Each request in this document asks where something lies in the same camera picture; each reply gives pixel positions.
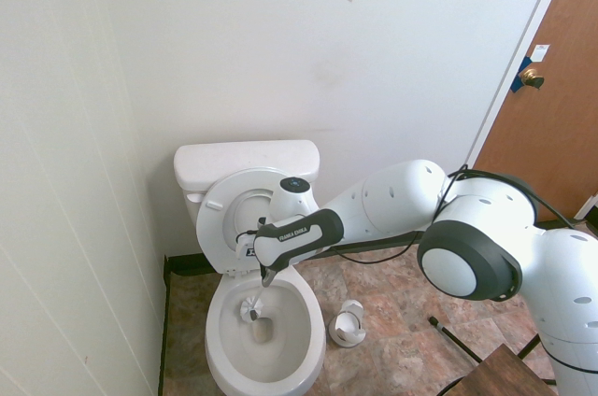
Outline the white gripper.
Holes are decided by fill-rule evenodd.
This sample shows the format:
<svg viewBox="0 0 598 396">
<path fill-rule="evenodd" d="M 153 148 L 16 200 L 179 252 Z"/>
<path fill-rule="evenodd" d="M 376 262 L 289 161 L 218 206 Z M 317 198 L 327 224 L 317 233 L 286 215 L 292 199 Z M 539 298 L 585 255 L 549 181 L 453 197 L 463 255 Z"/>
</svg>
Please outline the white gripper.
<svg viewBox="0 0 598 396">
<path fill-rule="evenodd" d="M 255 236 L 257 234 L 256 230 L 247 230 L 243 233 L 240 233 L 236 238 L 236 247 L 235 247 L 235 255 L 239 260 L 247 259 L 247 258 L 255 258 L 255 248 L 254 248 L 254 241 Z M 261 266 L 261 282 L 262 286 L 266 289 L 268 288 L 272 281 L 275 279 L 278 272 L 271 268 Z"/>
</svg>

